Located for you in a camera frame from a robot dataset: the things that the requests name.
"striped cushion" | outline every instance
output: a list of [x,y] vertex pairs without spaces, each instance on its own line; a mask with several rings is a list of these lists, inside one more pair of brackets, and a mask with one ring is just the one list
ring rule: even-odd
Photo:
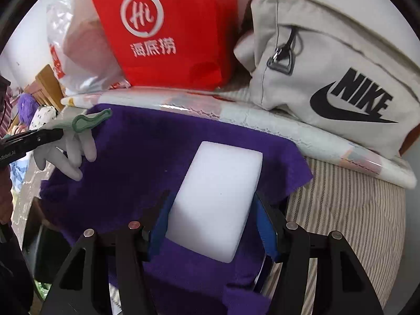
[[11,114],[12,114],[12,105],[10,104],[10,98],[11,94],[9,92],[5,95],[5,109],[3,109],[2,112],[0,112],[0,122],[1,119],[3,121],[0,123],[0,139],[2,139],[9,129],[10,123],[11,123]]
[[[286,218],[308,232],[343,233],[385,306],[395,281],[405,237],[405,191],[383,180],[307,158],[314,175],[289,199]],[[316,259],[309,264],[302,315],[312,312]],[[281,264],[274,264],[262,293],[274,294]]]

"blue gripper pad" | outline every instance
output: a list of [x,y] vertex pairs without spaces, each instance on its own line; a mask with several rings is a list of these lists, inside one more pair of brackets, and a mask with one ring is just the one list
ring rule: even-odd
[[257,217],[257,228],[263,242],[265,253],[274,262],[278,262],[280,254],[277,251],[277,235],[257,194],[253,198],[253,208]]
[[162,209],[160,210],[158,219],[156,220],[155,227],[150,231],[150,244],[148,249],[149,259],[159,254],[160,247],[165,239],[167,231],[167,220],[169,212],[171,211],[172,205],[175,201],[175,196],[169,194],[163,203]]

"black tool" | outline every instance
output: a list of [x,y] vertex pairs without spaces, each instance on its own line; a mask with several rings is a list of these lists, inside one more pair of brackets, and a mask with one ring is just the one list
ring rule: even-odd
[[[62,129],[41,129],[13,135],[0,140],[0,169],[23,158],[27,152],[62,138]],[[11,227],[0,224],[0,243],[8,242],[13,236]]]
[[154,207],[143,212],[139,220],[109,233],[99,234],[87,229],[58,272],[41,315],[111,315],[107,256],[115,256],[116,259],[124,315],[157,315],[144,282],[142,262],[150,260],[153,241],[159,241],[153,236],[162,224],[158,236],[163,239],[173,201],[166,191]]
[[383,315],[363,266],[339,231],[328,236],[308,233],[295,222],[286,222],[278,209],[259,196],[254,202],[261,203],[275,233],[276,253],[272,258],[276,263],[283,262],[267,315],[301,314],[310,258],[318,258],[313,315]]

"red bag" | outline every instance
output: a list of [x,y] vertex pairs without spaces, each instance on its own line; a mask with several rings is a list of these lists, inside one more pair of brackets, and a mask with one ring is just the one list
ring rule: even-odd
[[93,0],[127,80],[212,90],[232,75],[236,0]]

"nike bag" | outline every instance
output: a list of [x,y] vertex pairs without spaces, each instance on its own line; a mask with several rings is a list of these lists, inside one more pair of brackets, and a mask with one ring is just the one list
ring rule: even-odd
[[231,76],[236,0],[93,0],[131,85],[212,90]]
[[253,102],[386,158],[420,123],[420,69],[354,20],[310,0],[252,0],[235,54]]

